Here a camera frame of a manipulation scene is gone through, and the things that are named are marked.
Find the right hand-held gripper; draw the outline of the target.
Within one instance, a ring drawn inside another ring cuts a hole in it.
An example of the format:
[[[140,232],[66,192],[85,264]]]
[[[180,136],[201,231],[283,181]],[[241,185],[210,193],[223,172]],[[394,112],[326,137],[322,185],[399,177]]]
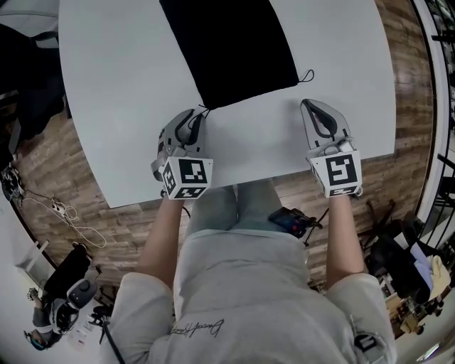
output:
[[[311,149],[306,159],[323,195],[360,197],[363,194],[360,152],[354,147],[346,118],[326,103],[313,99],[303,99],[300,111]]]

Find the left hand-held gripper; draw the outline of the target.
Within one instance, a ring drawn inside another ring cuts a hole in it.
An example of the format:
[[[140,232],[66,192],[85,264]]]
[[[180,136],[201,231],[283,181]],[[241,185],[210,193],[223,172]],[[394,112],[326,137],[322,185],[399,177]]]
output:
[[[210,187],[213,160],[205,152],[205,116],[194,109],[177,114],[161,131],[154,178],[170,200],[195,200]]]

